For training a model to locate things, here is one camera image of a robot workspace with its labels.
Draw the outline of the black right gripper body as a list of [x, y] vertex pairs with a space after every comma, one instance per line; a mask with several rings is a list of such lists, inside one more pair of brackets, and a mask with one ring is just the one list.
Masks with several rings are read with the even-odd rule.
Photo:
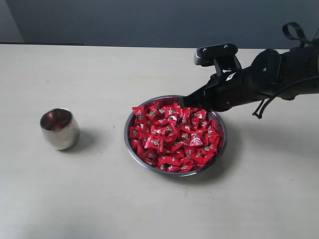
[[204, 108], [224, 112], [232, 107], [263, 100], [264, 95], [249, 85], [250, 78], [248, 70], [211, 75], [204, 88]]

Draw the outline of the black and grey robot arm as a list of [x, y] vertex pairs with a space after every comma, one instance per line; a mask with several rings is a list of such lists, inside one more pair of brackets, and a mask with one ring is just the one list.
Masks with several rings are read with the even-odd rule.
[[319, 92], [319, 48], [307, 46], [285, 53], [266, 49], [249, 67], [242, 68], [234, 44], [198, 48], [195, 65], [215, 67], [215, 74], [201, 88], [182, 100], [185, 107], [224, 112], [260, 101], [260, 117], [276, 97], [291, 101], [298, 95]]

